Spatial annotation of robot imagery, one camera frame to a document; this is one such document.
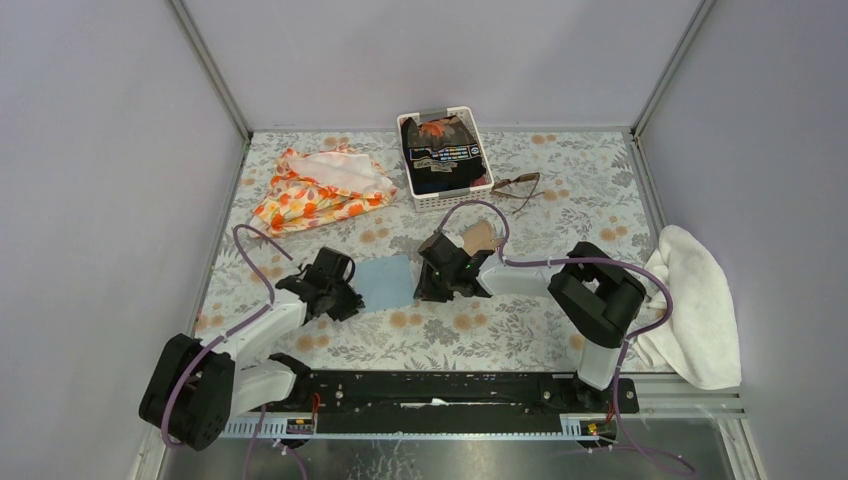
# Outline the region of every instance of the white cloth with orange flowers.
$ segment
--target white cloth with orange flowers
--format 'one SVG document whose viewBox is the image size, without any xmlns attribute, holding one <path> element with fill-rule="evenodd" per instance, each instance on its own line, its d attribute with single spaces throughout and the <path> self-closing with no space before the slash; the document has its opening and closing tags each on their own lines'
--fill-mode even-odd
<svg viewBox="0 0 848 480">
<path fill-rule="evenodd" d="M 250 225 L 271 236 L 319 227 L 384 207 L 397 188 L 385 170 L 342 145 L 328 152 L 287 149 Z"/>
</svg>

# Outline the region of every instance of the floral tablecloth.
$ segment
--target floral tablecloth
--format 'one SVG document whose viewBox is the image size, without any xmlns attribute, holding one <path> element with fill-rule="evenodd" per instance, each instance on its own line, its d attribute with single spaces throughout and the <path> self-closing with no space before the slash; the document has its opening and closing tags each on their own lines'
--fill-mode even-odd
<svg viewBox="0 0 848 480">
<path fill-rule="evenodd" d="M 537 191 L 518 213 L 508 214 L 509 255 L 564 255 L 580 240 L 596 243 L 613 258 L 642 264 L 653 249 L 624 139 L 615 132 L 490 132 L 483 146 L 496 178 L 542 174 Z M 375 212 L 278 239 L 294 257 L 289 262 L 261 241 L 243 244 L 261 270 L 276 281 L 311 262 L 329 246 L 361 262 L 406 254 L 417 279 L 418 246 L 430 236 L 444 212 L 416 213 L 404 176 L 395 132 L 256 133 L 247 155 L 228 228 L 215 261 L 196 331 L 235 324 L 267 291 L 239 257 L 230 230 L 246 223 L 264 197 L 274 160 L 286 148 L 317 152 L 348 143 L 389 172 L 399 192 L 392 204 Z M 511 212 L 523 200 L 492 198 Z M 485 216 L 483 207 L 460 209 L 447 229 L 461 232 Z M 634 327 L 662 312 L 643 308 Z M 553 301 L 526 296 L 474 299 L 457 296 L 447 304 L 420 303 L 367 313 L 345 322 L 313 320 L 280 338 L 266 353 L 286 352 L 312 368 L 544 370 L 576 369 L 584 339 Z M 632 351 L 626 371 L 652 369 Z"/>
</svg>

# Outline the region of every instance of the metal corner frame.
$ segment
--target metal corner frame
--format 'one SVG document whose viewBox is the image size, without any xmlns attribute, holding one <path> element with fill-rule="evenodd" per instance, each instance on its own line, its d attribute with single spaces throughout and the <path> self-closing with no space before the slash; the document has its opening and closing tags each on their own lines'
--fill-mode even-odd
<svg viewBox="0 0 848 480">
<path fill-rule="evenodd" d="M 642 136 L 648 123 L 651 121 L 657 105 L 659 105 L 674 75 L 677 73 L 680 63 L 683 61 L 686 53 L 689 52 L 692 41 L 698 35 L 698 32 L 701 31 L 704 21 L 709 16 L 717 1 L 701 0 L 701 3 L 695 9 L 695 13 L 692 14 L 692 18 L 689 19 L 689 24 L 686 26 L 686 30 L 683 31 L 680 41 L 677 42 L 677 46 L 674 48 L 674 52 L 672 52 L 671 58 L 663 69 L 656 86 L 654 86 L 651 96 L 648 97 L 648 102 L 642 108 L 642 112 L 639 113 L 639 117 L 636 118 L 636 122 L 632 126 L 633 136 L 637 139 Z"/>
<path fill-rule="evenodd" d="M 227 110 L 227 115 L 229 115 L 230 120 L 233 122 L 233 126 L 236 130 L 238 130 L 239 135 L 241 135 L 241 138 L 244 141 L 250 141 L 250 125 L 244 118 L 244 114 L 239 108 L 238 103 L 236 103 L 233 93 L 224 81 L 224 77 L 221 75 L 221 71 L 218 69 L 215 59 L 212 58 L 212 54 L 209 53 L 209 48 L 206 46 L 206 42 L 203 41 L 203 37 L 197 29 L 197 24 L 194 22 L 184 0 L 165 1 L 168 5 L 170 5 L 171 11 L 174 14 L 174 19 L 177 21 L 177 24 L 179 24 L 180 30 L 182 30 L 183 34 L 185 34 L 186 41 L 197 57 L 197 61 L 200 63 L 201 68 L 203 68 L 203 71 L 206 73 L 206 77 L 209 79 L 212 89 L 215 90 L 215 93 L 221 100 L 224 109 Z"/>
</svg>

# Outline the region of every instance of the eyeglasses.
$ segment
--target eyeglasses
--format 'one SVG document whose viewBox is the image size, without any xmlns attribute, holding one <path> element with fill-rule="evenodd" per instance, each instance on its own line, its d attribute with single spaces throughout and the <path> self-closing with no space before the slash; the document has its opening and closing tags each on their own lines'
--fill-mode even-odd
<svg viewBox="0 0 848 480">
<path fill-rule="evenodd" d="M 533 172 L 533 173 L 525 173 L 523 175 L 519 175 L 512 180 L 498 180 L 497 182 L 495 182 L 495 185 L 492 187 L 492 195 L 495 195 L 495 196 L 498 196 L 498 197 L 517 198 L 519 200 L 524 200 L 524 203 L 522 203 L 521 206 L 518 207 L 518 210 L 515 210 L 514 212 L 512 212 L 513 214 L 518 213 L 519 210 L 524 208 L 524 205 L 527 205 L 527 202 L 530 201 L 531 198 L 538 197 L 539 195 L 542 195 L 544 193 L 544 192 L 534 193 L 536 191 L 536 187 L 539 185 L 539 179 L 541 177 L 542 177 L 541 173 Z M 530 194 L 527 195 L 527 196 L 519 196 L 519 195 L 514 195 L 512 193 L 509 193 L 509 192 L 499 192 L 499 191 L 497 191 L 499 189 L 506 188 L 509 185 L 513 185 L 513 184 L 516 184 L 516 183 L 525 183 L 525 182 L 533 182 L 533 188 L 530 190 Z"/>
</svg>

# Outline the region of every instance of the red wire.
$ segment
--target red wire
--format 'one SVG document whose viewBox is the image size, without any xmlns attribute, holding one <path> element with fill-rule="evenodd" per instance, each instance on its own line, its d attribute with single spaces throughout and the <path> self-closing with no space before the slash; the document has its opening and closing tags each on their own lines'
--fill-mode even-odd
<svg viewBox="0 0 848 480">
<path fill-rule="evenodd" d="M 318 407 L 321 406 L 321 395 L 318 393 L 312 394 L 312 431 L 315 431 L 315 415 L 318 413 Z"/>
</svg>

